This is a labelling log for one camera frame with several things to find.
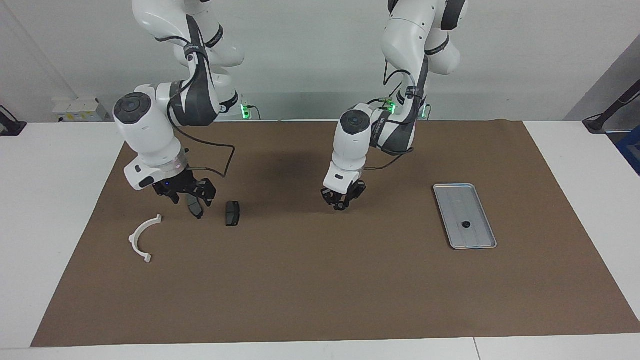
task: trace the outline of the white curved object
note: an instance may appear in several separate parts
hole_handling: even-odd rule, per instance
[[[137,230],[133,234],[131,234],[129,236],[129,242],[131,243],[131,246],[133,247],[133,251],[135,251],[136,253],[138,253],[138,255],[140,255],[143,258],[145,258],[145,262],[146,263],[151,261],[151,254],[148,254],[146,252],[140,251],[140,249],[138,248],[138,239],[140,238],[140,235],[145,230],[147,230],[150,226],[156,225],[156,224],[160,224],[161,222],[162,222],[162,215],[158,214],[158,216],[156,218],[148,220],[148,221],[144,222],[142,225],[140,225],[137,228]]]

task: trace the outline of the black pole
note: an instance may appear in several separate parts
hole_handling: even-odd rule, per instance
[[[604,123],[609,120],[622,107],[627,105],[640,92],[640,80],[627,90],[616,102],[611,105],[607,111],[603,112],[596,120],[584,120],[582,123],[591,133],[601,133]]]
[[[0,133],[0,136],[18,136],[27,126],[26,122],[9,120],[2,111],[0,111],[0,124],[6,128]]]

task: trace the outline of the white robotic arm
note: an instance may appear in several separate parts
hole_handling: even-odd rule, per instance
[[[464,18],[466,0],[389,0],[388,9],[382,51],[397,70],[385,84],[393,75],[403,75],[397,95],[402,108],[392,113],[359,104],[341,116],[322,189],[325,201],[339,211],[366,189],[360,178],[369,146],[397,157],[413,151],[416,120],[425,106],[427,73],[447,75],[460,64],[460,52],[451,44],[448,31]]]
[[[133,0],[138,23],[156,40],[174,45],[176,57],[189,68],[189,79],[141,85],[113,110],[120,133],[138,153],[125,167],[129,184],[135,190],[152,186],[176,204],[178,193],[185,193],[197,218],[203,213],[198,199],[210,206],[216,189],[210,180],[194,178],[173,129],[208,126],[220,113],[229,112],[239,96],[224,67],[244,60],[244,54],[223,36],[210,4],[211,0]],[[220,103],[219,96],[225,101]]]

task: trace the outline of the white table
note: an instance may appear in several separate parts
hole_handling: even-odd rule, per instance
[[[639,316],[640,177],[579,122],[525,125]],[[28,348],[121,146],[113,123],[0,138],[0,359],[640,359],[640,334]]]

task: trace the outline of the silver rectangular tray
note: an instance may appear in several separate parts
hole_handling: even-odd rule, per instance
[[[433,191],[452,248],[492,249],[497,246],[475,186],[436,184]]]

